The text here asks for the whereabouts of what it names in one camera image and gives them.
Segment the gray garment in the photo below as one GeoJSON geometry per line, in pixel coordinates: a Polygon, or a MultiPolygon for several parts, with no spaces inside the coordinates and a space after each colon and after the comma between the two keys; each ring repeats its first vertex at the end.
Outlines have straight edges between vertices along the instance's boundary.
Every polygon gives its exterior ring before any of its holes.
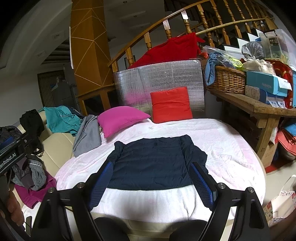
{"type": "Polygon", "coordinates": [[[82,153],[99,147],[101,144],[98,117],[94,115],[84,117],[75,137],[73,146],[74,156],[78,157],[82,153]]]}
{"type": "Polygon", "coordinates": [[[25,187],[27,189],[31,189],[33,191],[38,191],[41,189],[46,183],[46,175],[43,170],[43,164],[41,160],[34,155],[27,155],[24,159],[28,159],[28,162],[19,163],[12,166],[12,170],[15,173],[14,178],[12,178],[12,182],[25,187]]]}

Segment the red square pillow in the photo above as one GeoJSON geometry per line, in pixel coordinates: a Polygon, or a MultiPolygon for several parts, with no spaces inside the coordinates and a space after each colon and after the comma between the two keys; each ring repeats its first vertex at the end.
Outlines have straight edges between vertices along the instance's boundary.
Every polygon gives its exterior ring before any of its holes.
{"type": "Polygon", "coordinates": [[[187,87],[151,92],[153,122],[192,119],[187,87]]]}

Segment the wooden table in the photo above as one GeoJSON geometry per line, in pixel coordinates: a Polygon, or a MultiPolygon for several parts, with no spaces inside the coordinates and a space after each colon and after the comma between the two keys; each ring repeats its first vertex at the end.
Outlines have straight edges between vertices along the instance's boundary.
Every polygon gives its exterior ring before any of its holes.
{"type": "Polygon", "coordinates": [[[271,105],[264,104],[258,100],[241,94],[230,94],[216,90],[210,90],[210,93],[244,110],[257,119],[256,125],[262,130],[255,152],[260,159],[262,159],[265,154],[272,129],[278,126],[280,117],[296,117],[296,108],[274,108],[271,105]]]}

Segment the orange column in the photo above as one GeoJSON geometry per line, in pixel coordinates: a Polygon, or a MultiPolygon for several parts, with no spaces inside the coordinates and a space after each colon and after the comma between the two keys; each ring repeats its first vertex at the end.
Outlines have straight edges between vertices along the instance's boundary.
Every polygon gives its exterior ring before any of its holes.
{"type": "Polygon", "coordinates": [[[114,89],[103,0],[72,0],[71,51],[81,109],[84,100],[100,95],[110,108],[107,91],[114,89]]]}

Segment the navy blue folded jacket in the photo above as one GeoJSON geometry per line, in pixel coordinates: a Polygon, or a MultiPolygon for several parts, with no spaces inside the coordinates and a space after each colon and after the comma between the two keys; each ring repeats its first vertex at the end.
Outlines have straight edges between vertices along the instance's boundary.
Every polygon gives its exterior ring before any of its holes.
{"type": "Polygon", "coordinates": [[[141,139],[128,144],[115,142],[107,157],[114,164],[108,188],[121,190],[165,190],[191,185],[188,168],[198,162],[208,173],[207,154],[188,135],[141,139]]]}

